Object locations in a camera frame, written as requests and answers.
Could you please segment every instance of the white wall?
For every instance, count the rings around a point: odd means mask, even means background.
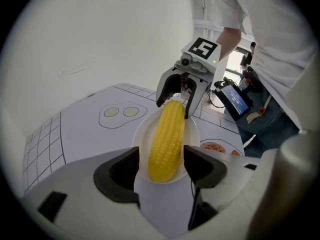
[[[191,0],[32,0],[0,59],[9,181],[22,189],[25,137],[44,121],[115,83],[155,89],[192,37]]]
[[[0,166],[17,197],[23,195],[23,153],[26,138],[18,129],[0,98]]]

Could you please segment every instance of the corn cob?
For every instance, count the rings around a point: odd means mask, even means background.
[[[185,108],[173,100],[165,105],[153,137],[149,175],[156,183],[170,180],[180,164],[185,133]]]

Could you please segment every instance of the white plate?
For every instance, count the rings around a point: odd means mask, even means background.
[[[139,162],[139,173],[142,175],[143,178],[146,180],[153,182],[149,176],[148,170],[148,161],[150,156],[150,150],[152,141],[154,139],[154,135],[156,133],[156,129],[158,126],[158,122],[160,120],[162,109],[158,109],[148,115],[139,125],[138,129],[135,131],[133,136],[132,146],[139,147],[139,154],[140,154],[140,162]],[[197,125],[192,118],[188,118],[185,120],[184,126],[184,145],[190,146],[200,146],[200,136]],[[187,173],[187,170],[182,162],[180,166],[177,168],[174,176],[164,184],[172,183],[180,178],[182,178]]]

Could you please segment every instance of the printed egg drawing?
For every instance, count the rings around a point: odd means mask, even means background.
[[[147,111],[148,109],[145,106],[131,101],[110,104],[100,110],[99,124],[104,128],[119,128],[126,123],[143,117]]]

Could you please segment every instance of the person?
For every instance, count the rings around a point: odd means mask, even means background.
[[[247,66],[251,64],[252,56],[255,53],[255,46],[256,46],[256,43],[252,42],[251,45],[250,45],[251,52],[248,52],[248,53],[246,53],[245,55],[242,56],[242,60],[240,62],[240,66],[241,66],[241,68],[243,70],[246,70]]]
[[[285,96],[317,52],[317,41],[289,0],[214,0],[214,7],[215,24],[223,27],[216,41],[221,45],[220,60],[240,43],[244,18],[251,22],[256,46],[250,66],[263,90],[247,93],[253,108],[236,124],[243,143],[255,135],[245,155],[260,158],[264,151],[279,148],[299,132],[300,123]],[[261,116],[248,121],[249,115],[264,107]]]

